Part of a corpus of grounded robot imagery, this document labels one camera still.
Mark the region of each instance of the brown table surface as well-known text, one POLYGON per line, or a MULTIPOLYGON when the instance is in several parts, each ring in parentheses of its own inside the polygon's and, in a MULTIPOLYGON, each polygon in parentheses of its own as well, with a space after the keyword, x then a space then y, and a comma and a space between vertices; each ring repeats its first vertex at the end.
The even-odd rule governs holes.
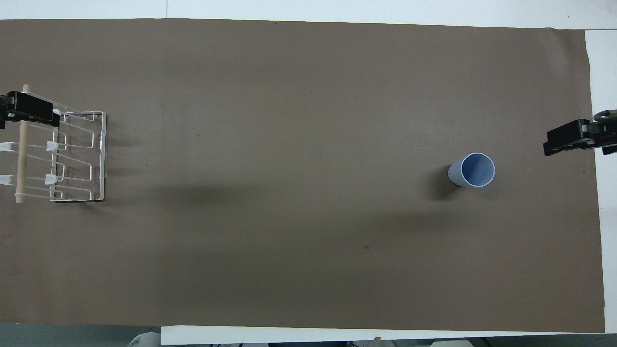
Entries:
POLYGON ((604 331, 594 155, 542 152, 590 115, 583 31, 5 20, 0 42, 0 91, 109 114, 104 202, 0 187, 3 322, 604 331), (495 180, 458 188, 474 151, 495 180))

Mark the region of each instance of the light blue plastic cup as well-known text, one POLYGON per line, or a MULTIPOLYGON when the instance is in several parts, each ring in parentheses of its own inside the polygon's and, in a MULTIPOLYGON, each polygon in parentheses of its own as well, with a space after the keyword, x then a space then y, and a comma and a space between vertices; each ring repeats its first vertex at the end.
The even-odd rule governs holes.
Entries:
POLYGON ((484 153, 467 154, 448 169, 450 181, 460 186, 486 186, 494 177, 495 164, 484 153))

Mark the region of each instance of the white wire rack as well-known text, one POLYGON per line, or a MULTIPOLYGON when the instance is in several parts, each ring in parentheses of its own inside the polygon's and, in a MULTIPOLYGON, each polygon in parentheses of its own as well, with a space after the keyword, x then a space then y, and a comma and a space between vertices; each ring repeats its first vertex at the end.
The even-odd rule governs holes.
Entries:
POLYGON ((28 129, 43 134, 47 132, 50 141, 42 143, 23 141, 22 129, 20 141, 1 142, 0 152, 16 153, 24 162, 26 159, 33 159, 39 164, 48 163, 49 173, 37 171, 35 175, 25 175, 26 170, 22 169, 20 172, 18 164, 17 175, 0 175, 0 185, 16 186, 17 192, 14 195, 18 203, 22 202, 22 197, 44 198, 54 202, 103 200, 106 178, 107 115, 100 111, 80 112, 41 96, 31 95, 53 103, 54 112, 60 115, 59 127, 27 122, 26 132, 28 129), (29 154, 29 151, 47 155, 29 154))

